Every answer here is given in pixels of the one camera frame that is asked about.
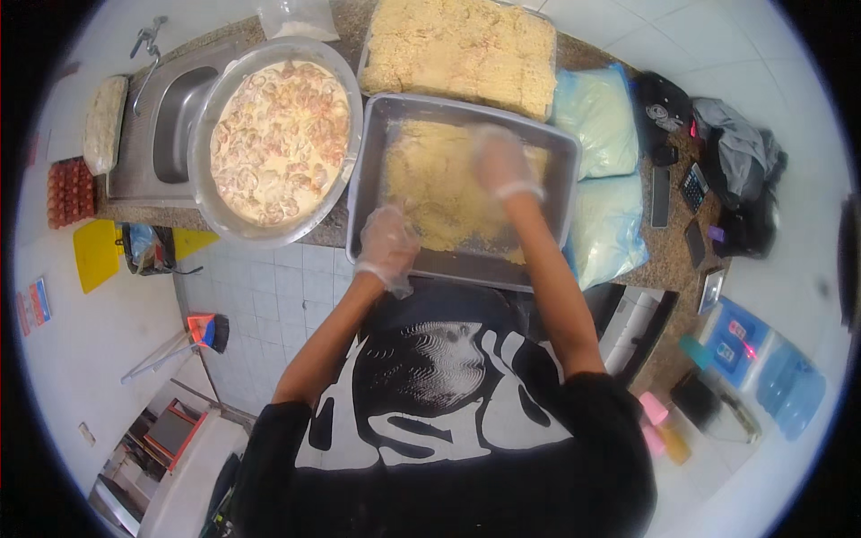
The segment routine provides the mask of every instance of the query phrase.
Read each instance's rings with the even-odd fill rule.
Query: stainless steel sink
[[[189,180],[188,149],[191,122],[219,73],[209,65],[182,74],[170,83],[156,116],[152,167],[159,181]]]
[[[247,48],[235,34],[160,65],[132,111],[142,80],[131,84],[117,165],[108,174],[108,204],[196,207],[186,165],[189,131],[215,79]]]

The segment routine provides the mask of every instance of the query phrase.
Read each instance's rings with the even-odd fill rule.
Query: gray cloth
[[[760,132],[734,108],[720,99],[697,98],[693,100],[694,116],[697,118],[697,134],[707,140],[713,128],[723,129],[719,145],[721,168],[727,177],[727,189],[742,201],[753,201],[759,197],[762,182],[771,174],[781,151],[780,144],[771,131]],[[752,161],[758,167],[752,175]]]

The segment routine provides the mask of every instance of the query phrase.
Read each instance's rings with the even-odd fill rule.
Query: creamy sauce
[[[346,92],[319,65],[287,61],[250,75],[210,141],[219,195],[259,226],[301,219],[338,176],[349,128]]]

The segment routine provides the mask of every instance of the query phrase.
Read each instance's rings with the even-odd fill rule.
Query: calculator
[[[696,213],[699,207],[703,205],[706,193],[709,192],[709,185],[705,182],[705,176],[703,176],[697,163],[691,166],[688,175],[684,177],[681,189],[684,201],[688,202],[691,212]]]

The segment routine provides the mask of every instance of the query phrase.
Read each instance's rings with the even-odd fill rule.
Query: tiled floor
[[[220,240],[180,262],[192,312],[230,319],[227,351],[203,349],[219,398],[257,415],[284,368],[344,296],[353,265],[344,249],[291,244],[246,250]]]

